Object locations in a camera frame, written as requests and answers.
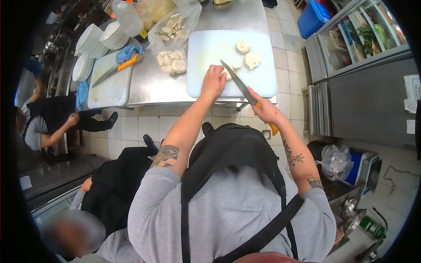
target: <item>tattoo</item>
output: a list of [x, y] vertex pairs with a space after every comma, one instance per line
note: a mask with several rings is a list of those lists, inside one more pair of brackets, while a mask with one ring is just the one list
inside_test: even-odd
[[320, 188], [323, 190], [322, 181], [320, 181], [319, 178], [312, 177], [312, 178], [308, 178], [307, 181], [309, 182], [311, 188]]
[[173, 169], [177, 163], [180, 149], [174, 145], [164, 145], [160, 148], [151, 168], [167, 167]]
[[283, 144], [284, 144], [284, 148], [285, 148], [285, 153], [287, 154], [287, 161], [288, 161], [289, 165], [295, 166], [295, 162], [304, 162], [303, 161], [304, 156], [302, 156], [302, 153], [300, 153], [299, 155], [296, 155], [296, 156], [292, 155], [292, 151], [291, 151], [291, 148], [287, 144], [287, 140], [284, 140]]

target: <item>stainless steel counter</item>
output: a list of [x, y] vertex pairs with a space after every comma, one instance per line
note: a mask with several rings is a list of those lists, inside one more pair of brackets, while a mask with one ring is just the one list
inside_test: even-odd
[[[195, 31], [201, 30], [243, 30], [260, 32], [269, 35], [266, 16], [261, 1], [235, 0], [233, 5], [226, 9], [216, 9], [211, 0], [202, 4], [202, 13], [197, 22]], [[107, 21], [102, 29], [111, 23]], [[128, 44], [138, 44], [131, 38]], [[126, 107], [138, 107], [152, 104], [191, 105], [196, 98], [190, 97], [186, 92], [186, 73], [169, 76], [161, 71], [155, 56], [146, 49], [149, 42], [141, 44], [145, 49], [145, 58], [141, 63], [135, 64], [132, 73], [129, 98]], [[276, 95], [270, 99], [277, 103]], [[217, 98], [216, 103], [246, 102], [245, 98]], [[87, 100], [83, 110], [89, 109]]]

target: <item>gray t-shirt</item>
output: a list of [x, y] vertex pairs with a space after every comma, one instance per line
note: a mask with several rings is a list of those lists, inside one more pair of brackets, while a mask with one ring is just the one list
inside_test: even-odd
[[[24, 131], [28, 121], [31, 118], [27, 104], [31, 103], [32, 100], [29, 98], [24, 105], [22, 106], [22, 112], [25, 114], [26, 124], [24, 126]], [[27, 133], [25, 135], [25, 143], [31, 148], [31, 150], [36, 151], [41, 149], [41, 134], [48, 134], [47, 125], [44, 119], [41, 116], [36, 116], [29, 123]]]
[[[79, 190], [70, 205], [70, 209], [81, 209], [85, 193], [85, 191]], [[130, 243], [127, 228], [111, 233], [95, 254], [113, 263], [144, 262]]]
[[[287, 203], [298, 193], [296, 184], [280, 168]], [[301, 261], [322, 262], [331, 250], [336, 222], [326, 194], [312, 188], [291, 224]], [[129, 239], [147, 263], [182, 262], [181, 180], [171, 169], [146, 172], [128, 217]], [[214, 173], [189, 203], [191, 262], [212, 262], [245, 243], [281, 211], [281, 198], [267, 176], [242, 167], [238, 175], [228, 169]], [[293, 257], [283, 229], [261, 252]]]

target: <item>stack of white plates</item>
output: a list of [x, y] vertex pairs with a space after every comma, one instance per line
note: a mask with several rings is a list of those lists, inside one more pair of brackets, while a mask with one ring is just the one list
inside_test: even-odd
[[103, 31], [99, 27], [90, 24], [80, 36], [75, 53], [82, 53], [91, 58], [103, 57], [109, 49], [99, 41], [102, 33]]
[[123, 31], [118, 21], [107, 26], [102, 36], [99, 38], [107, 48], [120, 49], [129, 41], [129, 36]]
[[91, 74], [93, 68], [93, 58], [81, 55], [77, 58], [73, 68], [73, 81], [85, 81]]

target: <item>kitchen knife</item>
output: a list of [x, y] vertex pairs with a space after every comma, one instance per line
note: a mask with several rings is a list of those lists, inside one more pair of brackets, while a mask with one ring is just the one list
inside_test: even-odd
[[104, 73], [99, 79], [92, 85], [92, 88], [103, 82], [104, 80], [108, 79], [110, 76], [114, 75], [115, 73], [119, 72], [122, 69], [127, 68], [131, 64], [135, 63], [139, 58], [139, 54], [134, 55], [134, 57], [123, 64], [117, 64], [114, 67], [110, 68], [107, 72]]
[[[255, 105], [256, 107], [258, 107], [260, 109], [261, 107], [260, 107], [259, 102], [255, 98], [252, 97], [250, 92], [247, 90], [247, 86], [240, 80], [240, 78], [237, 76], [237, 74], [234, 73], [234, 70], [232, 70], [222, 60], [221, 60], [221, 63], [227, 69], [227, 71], [229, 72], [229, 74], [232, 77], [232, 80], [237, 85], [237, 87], [241, 91], [241, 93], [244, 95], [245, 99], [250, 103], [250, 105]], [[273, 123], [269, 123], [269, 126], [272, 129], [272, 136], [275, 136], [277, 134], [277, 132], [279, 131], [278, 127]]]

